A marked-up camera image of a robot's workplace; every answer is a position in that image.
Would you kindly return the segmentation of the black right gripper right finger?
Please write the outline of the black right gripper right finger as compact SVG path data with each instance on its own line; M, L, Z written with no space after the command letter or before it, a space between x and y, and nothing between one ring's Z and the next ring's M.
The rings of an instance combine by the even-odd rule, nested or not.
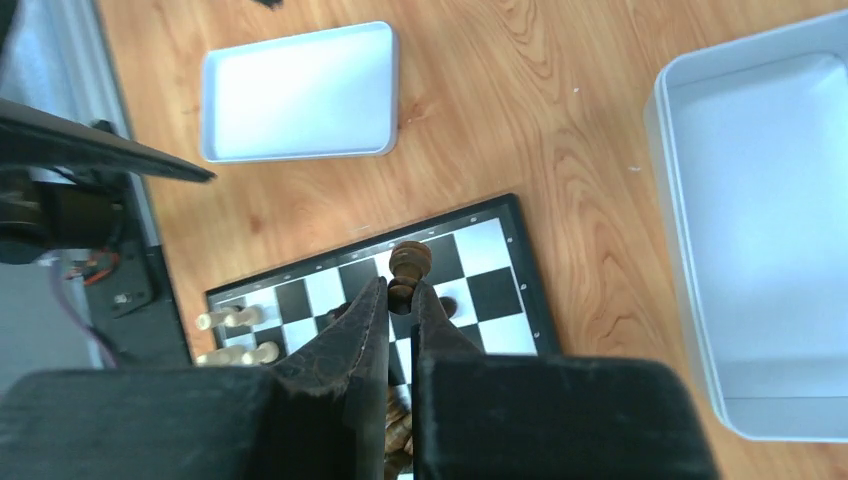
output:
M495 355L411 300L414 474L419 479L715 479L691 395L646 359Z

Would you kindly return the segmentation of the dark pawn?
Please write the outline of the dark pawn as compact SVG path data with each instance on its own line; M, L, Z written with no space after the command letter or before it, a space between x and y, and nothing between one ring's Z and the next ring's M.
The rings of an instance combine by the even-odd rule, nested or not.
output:
M431 250L417 241L397 244L389 258L392 279L388 283L388 309L396 315L407 315L418 283L432 268Z

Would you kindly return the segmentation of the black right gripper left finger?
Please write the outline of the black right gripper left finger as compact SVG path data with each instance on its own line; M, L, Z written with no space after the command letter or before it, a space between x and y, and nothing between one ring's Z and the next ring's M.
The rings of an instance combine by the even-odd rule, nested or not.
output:
M57 370L1 402L5 479L379 479L387 283L266 366Z

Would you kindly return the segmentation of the black white chessboard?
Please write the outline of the black white chessboard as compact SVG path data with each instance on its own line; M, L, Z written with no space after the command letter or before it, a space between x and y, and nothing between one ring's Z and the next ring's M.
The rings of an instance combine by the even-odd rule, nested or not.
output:
M213 288L214 312L253 309L254 325L212 327L218 348L276 344L286 357L315 338L331 310L351 302L374 277L389 285L389 378L402 401L411 393L413 288L390 270L393 249L405 241L433 255L425 281L456 308L450 321L487 354L560 352L555 322L517 195L509 193L438 215L350 246Z

